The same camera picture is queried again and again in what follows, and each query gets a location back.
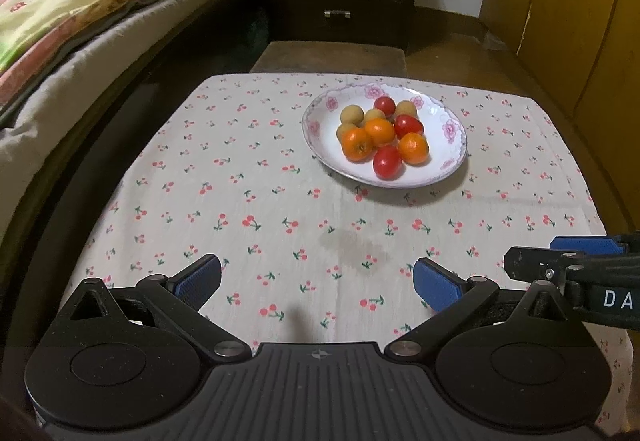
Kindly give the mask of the red cherry tomato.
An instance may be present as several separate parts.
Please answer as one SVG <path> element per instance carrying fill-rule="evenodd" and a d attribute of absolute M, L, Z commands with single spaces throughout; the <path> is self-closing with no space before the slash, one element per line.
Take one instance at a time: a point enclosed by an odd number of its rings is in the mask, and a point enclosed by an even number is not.
<path fill-rule="evenodd" d="M 379 148 L 373 158 L 373 171 L 378 179 L 396 179 L 402 169 L 402 159 L 395 146 Z"/>
<path fill-rule="evenodd" d="M 424 127 L 422 122 L 411 115 L 401 114 L 395 118 L 394 128 L 396 138 L 401 140 L 405 135 L 409 133 L 415 133 L 418 135 L 424 135 Z"/>
<path fill-rule="evenodd" d="M 395 114 L 396 104 L 389 96 L 380 96 L 374 102 L 374 108 L 380 110 L 386 118 L 390 118 Z"/>

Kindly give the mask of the orange tangerine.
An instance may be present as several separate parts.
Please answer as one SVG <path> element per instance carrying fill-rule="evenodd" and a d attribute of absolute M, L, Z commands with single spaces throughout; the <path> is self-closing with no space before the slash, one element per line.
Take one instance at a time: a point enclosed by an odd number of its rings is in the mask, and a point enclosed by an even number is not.
<path fill-rule="evenodd" d="M 372 138 L 367 134 L 366 130 L 352 128 L 342 134 L 341 148 L 347 160 L 361 162 L 371 156 L 374 146 Z"/>
<path fill-rule="evenodd" d="M 363 130 L 370 136 L 375 148 L 392 145 L 396 133 L 393 123 L 386 119 L 375 119 L 364 124 Z"/>
<path fill-rule="evenodd" d="M 430 146 L 422 134 L 410 132 L 399 140 L 398 152 L 403 162 L 416 166 L 427 162 Z"/>

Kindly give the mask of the tan longan fruit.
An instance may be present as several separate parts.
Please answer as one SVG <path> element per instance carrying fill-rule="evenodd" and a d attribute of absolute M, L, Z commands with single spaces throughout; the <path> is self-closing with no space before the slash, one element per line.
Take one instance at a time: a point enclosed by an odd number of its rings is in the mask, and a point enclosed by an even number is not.
<path fill-rule="evenodd" d="M 353 124 L 359 127 L 363 122 L 364 112 L 358 105 L 348 105 L 342 111 L 340 115 L 341 124 Z"/>
<path fill-rule="evenodd" d="M 401 116 L 409 116 L 411 118 L 418 118 L 418 109 L 411 101 L 401 101 L 396 105 L 394 112 L 394 119 Z"/>
<path fill-rule="evenodd" d="M 340 127 L 338 127 L 338 128 L 336 129 L 336 137 L 337 137 L 337 140 L 338 140 L 340 143 L 342 143 L 342 142 L 343 142 L 343 138 L 344 138 L 344 136 L 345 136 L 349 131 L 352 131 L 352 130 L 355 130 L 355 129 L 357 129 L 356 124 L 349 123 L 349 122 L 348 122 L 348 123 L 342 123 L 342 124 L 341 124 L 341 126 L 340 126 Z"/>
<path fill-rule="evenodd" d="M 369 122 L 371 120 L 375 120 L 375 119 L 385 119 L 386 115 L 384 114 L 384 112 L 381 109 L 377 109 L 377 108 L 372 108 L 369 109 L 365 114 L 364 114 L 364 118 L 363 121 L 364 122 Z"/>

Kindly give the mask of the cherry print tablecloth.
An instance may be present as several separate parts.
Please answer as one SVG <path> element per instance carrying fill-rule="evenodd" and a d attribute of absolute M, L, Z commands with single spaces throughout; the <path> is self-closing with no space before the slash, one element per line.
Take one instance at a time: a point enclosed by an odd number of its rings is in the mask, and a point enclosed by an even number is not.
<path fill-rule="evenodd" d="M 407 168 L 382 188 L 322 164 L 340 150 L 350 104 L 380 96 L 419 109 L 434 184 Z M 413 265 L 510 281 L 513 246 L 605 232 L 549 116 L 515 95 L 345 75 L 232 75 L 204 81 L 160 127 L 116 187 L 70 285 L 126 287 L 206 253 L 221 286 L 204 317 L 254 359 L 206 381 L 204 400 L 148 440 L 490 440 L 428 403 L 418 366 L 387 364 L 386 343 L 433 315 Z"/>

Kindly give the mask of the white floral plate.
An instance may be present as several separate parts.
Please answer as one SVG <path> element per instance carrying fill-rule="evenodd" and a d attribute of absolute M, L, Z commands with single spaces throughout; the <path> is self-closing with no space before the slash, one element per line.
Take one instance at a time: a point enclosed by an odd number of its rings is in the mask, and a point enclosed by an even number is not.
<path fill-rule="evenodd" d="M 324 167 L 397 190 L 449 178 L 468 153 L 468 137 L 454 113 L 405 86 L 370 83 L 321 94 L 307 107 L 302 129 Z"/>

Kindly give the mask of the beige mattress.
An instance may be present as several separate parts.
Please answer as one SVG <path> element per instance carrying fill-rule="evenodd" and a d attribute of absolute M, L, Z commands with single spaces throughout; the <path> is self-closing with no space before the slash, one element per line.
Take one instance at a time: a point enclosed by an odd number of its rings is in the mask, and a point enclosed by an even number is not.
<path fill-rule="evenodd" d="M 44 78 L 1 127 L 1 228 L 44 161 L 118 77 L 200 8 L 218 0 L 151 0 L 90 39 Z"/>

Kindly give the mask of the yellow wooden wardrobe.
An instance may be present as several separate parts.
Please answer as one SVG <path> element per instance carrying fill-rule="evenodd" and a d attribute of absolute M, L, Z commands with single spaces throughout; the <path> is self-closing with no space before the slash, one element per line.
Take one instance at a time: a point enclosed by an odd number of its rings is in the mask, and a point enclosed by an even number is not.
<path fill-rule="evenodd" d="M 639 210 L 639 0 L 484 0 L 480 18 Z"/>

